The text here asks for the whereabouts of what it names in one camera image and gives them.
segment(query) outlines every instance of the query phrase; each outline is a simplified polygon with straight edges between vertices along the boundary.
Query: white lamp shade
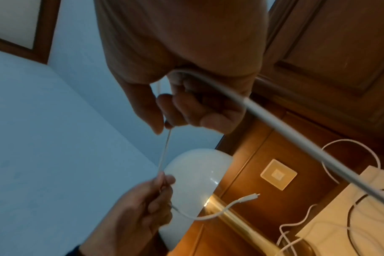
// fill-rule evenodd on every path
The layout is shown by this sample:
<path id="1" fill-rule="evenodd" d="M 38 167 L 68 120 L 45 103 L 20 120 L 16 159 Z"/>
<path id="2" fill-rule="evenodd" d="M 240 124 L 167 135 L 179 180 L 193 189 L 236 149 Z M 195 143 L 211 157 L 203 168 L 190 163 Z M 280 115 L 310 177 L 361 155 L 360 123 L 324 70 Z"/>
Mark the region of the white lamp shade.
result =
<path id="1" fill-rule="evenodd" d="M 194 149 L 176 157 L 164 172 L 176 178 L 172 204 L 190 216 L 197 216 L 230 167 L 233 158 L 215 149 Z M 172 221 L 160 228 L 160 236 L 172 251 L 193 220 L 172 209 Z"/>

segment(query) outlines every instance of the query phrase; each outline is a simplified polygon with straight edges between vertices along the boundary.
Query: hand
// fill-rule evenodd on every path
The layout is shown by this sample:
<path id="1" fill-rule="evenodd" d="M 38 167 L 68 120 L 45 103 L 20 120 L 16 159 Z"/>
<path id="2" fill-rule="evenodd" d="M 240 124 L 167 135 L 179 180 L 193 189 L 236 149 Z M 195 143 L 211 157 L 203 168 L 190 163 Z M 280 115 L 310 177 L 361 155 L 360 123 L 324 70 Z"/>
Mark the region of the hand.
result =
<path id="1" fill-rule="evenodd" d="M 171 175 L 160 172 L 125 193 L 95 228 L 79 250 L 85 256 L 136 256 L 172 219 Z"/>
<path id="2" fill-rule="evenodd" d="M 163 115 L 167 128 L 236 128 L 245 110 L 207 84 L 173 74 L 173 95 L 157 99 L 150 84 L 192 66 L 249 95 L 265 50 L 265 0 L 95 0 L 95 7 L 107 64 L 155 133 L 163 131 Z"/>

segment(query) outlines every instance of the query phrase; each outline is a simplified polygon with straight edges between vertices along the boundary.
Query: light switch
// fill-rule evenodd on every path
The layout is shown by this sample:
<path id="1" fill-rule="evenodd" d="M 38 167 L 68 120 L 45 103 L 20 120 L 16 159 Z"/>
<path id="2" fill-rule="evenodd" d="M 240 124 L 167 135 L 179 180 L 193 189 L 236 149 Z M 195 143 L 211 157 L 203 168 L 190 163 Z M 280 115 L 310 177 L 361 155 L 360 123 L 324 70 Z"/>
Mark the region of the light switch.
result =
<path id="1" fill-rule="evenodd" d="M 296 175 L 297 173 L 294 170 L 276 159 L 273 159 L 261 173 L 261 177 L 264 180 L 280 190 L 284 190 Z"/>

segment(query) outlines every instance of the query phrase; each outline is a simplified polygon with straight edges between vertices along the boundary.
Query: person's right hand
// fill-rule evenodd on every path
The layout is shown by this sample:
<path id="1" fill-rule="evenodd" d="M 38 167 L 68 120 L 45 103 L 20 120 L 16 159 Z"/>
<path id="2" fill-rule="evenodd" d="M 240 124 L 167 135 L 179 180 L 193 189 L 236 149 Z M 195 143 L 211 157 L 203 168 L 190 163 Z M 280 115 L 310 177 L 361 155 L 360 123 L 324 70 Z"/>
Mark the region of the person's right hand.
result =
<path id="1" fill-rule="evenodd" d="M 262 63 L 265 0 L 95 0 L 107 64 L 135 113 L 157 134 L 191 124 L 233 131 L 245 110 L 184 74 L 168 79 L 173 95 L 150 84 L 177 67 L 204 70 L 249 95 Z"/>

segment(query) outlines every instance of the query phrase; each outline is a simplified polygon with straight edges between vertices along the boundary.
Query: brown wooden frame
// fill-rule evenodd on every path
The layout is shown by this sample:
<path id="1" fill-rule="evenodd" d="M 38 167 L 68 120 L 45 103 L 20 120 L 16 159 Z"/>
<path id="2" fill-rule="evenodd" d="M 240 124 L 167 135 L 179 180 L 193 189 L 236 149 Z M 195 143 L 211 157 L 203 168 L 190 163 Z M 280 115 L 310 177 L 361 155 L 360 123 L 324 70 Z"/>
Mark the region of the brown wooden frame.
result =
<path id="1" fill-rule="evenodd" d="M 61 0 L 42 0 L 33 49 L 0 39 L 0 51 L 47 64 Z"/>

